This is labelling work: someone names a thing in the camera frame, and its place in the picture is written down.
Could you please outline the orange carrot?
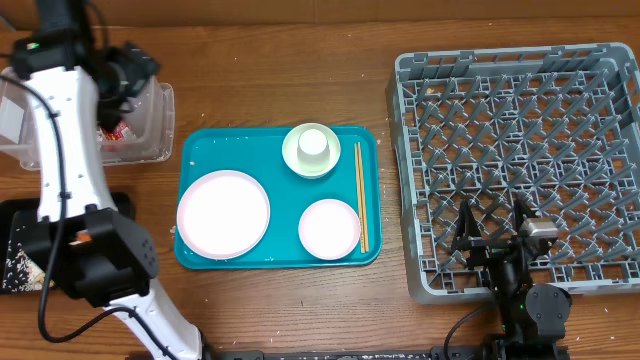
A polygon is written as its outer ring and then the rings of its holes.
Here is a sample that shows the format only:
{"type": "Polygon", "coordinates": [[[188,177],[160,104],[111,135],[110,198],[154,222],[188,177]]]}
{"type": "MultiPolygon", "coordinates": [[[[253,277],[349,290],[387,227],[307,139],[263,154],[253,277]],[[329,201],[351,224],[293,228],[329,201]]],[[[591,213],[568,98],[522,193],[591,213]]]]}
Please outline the orange carrot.
{"type": "Polygon", "coordinates": [[[75,237],[72,241],[69,242],[70,246],[78,246],[85,243],[90,243],[92,241],[91,235],[88,231],[79,231],[75,234],[75,237]]]}

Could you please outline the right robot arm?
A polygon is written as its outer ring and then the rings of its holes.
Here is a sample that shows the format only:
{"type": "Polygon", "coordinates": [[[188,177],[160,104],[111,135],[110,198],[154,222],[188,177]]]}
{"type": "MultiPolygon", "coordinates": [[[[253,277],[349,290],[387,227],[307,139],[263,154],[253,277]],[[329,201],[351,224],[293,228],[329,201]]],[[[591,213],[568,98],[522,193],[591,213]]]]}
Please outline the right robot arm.
{"type": "Polygon", "coordinates": [[[474,359],[567,359],[568,349],[557,342],[566,335],[572,297],[564,289],[536,284],[531,261],[546,254],[558,240],[558,229],[521,199],[513,203],[514,231],[509,238],[483,239],[471,206],[460,204],[452,247],[467,251],[466,267],[488,272],[493,302],[469,313],[448,332],[443,355],[451,358],[450,341],[466,321],[493,307],[499,310],[501,334],[489,335],[468,351],[474,359]]]}

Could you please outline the rice and peanut scraps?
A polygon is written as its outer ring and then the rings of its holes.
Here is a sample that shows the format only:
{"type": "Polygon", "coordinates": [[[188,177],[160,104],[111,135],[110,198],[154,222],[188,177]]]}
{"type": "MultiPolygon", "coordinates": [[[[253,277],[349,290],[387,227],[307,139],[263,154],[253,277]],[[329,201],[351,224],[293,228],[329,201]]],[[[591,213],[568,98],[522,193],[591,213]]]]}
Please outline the rice and peanut scraps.
{"type": "Polygon", "coordinates": [[[9,244],[4,263],[2,293],[41,291],[45,273],[26,256],[20,244],[9,244]]]}

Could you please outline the large white plate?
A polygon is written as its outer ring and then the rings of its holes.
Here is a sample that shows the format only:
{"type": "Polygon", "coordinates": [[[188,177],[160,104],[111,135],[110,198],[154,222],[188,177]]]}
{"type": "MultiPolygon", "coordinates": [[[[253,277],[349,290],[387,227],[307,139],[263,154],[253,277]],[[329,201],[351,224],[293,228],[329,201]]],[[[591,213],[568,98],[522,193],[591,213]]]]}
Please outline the large white plate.
{"type": "Polygon", "coordinates": [[[265,235],[271,207],[253,177],[235,170],[202,176],[182,195],[176,221],[179,235],[194,253],[213,260],[239,257],[265,235]]]}

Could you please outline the red snack wrapper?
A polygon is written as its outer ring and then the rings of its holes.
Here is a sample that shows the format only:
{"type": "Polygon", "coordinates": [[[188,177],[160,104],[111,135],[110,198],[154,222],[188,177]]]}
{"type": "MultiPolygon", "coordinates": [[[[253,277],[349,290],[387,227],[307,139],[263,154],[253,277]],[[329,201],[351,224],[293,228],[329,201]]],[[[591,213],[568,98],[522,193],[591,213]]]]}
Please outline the red snack wrapper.
{"type": "Polygon", "coordinates": [[[111,132],[99,128],[97,131],[98,140],[101,142],[128,141],[135,140],[136,135],[128,125],[122,120],[111,132]]]}

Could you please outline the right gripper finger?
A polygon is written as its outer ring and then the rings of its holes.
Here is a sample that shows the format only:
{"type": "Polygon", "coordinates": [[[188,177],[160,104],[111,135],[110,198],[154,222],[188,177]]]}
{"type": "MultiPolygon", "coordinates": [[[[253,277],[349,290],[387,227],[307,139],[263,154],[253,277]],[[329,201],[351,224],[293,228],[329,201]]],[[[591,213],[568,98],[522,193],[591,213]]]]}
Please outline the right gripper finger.
{"type": "Polygon", "coordinates": [[[514,229],[519,235],[528,235],[527,225],[525,221],[531,218],[535,218],[535,212],[529,207],[529,205],[521,198],[516,198],[513,202],[513,218],[514,229]]]}
{"type": "Polygon", "coordinates": [[[463,200],[458,212],[458,220],[456,223],[452,247],[472,248],[477,246],[480,242],[481,232],[473,216],[471,206],[467,200],[463,200]]]}

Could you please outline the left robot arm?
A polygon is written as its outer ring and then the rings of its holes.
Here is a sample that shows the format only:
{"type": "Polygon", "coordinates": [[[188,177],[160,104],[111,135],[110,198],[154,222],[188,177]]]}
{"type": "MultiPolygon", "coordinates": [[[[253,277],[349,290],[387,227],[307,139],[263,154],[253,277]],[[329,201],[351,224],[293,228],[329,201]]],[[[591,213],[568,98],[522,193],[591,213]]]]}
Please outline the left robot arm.
{"type": "Polygon", "coordinates": [[[200,329],[187,321],[159,278],[150,233],[116,207],[97,132],[115,128],[157,74],[132,43],[96,42],[88,3],[40,1],[39,27],[14,43],[9,82],[24,90],[39,150],[41,196],[22,248],[57,286],[119,318],[157,359],[210,359],[200,329]]]}

